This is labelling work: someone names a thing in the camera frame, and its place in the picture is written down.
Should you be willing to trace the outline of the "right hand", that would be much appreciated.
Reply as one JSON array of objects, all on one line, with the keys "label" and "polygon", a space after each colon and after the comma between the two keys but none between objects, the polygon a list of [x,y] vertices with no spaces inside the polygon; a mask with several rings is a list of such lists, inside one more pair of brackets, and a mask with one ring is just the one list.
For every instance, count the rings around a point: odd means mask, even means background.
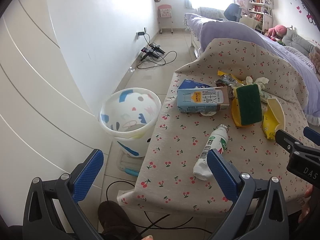
[{"label": "right hand", "polygon": [[[312,192],[313,192],[313,185],[310,185],[304,194],[304,198],[310,198],[312,195]],[[301,214],[298,219],[299,224],[302,223],[306,219],[306,217],[309,215],[309,213],[310,213],[310,205],[309,205],[309,201],[307,201],[302,206]]]}]

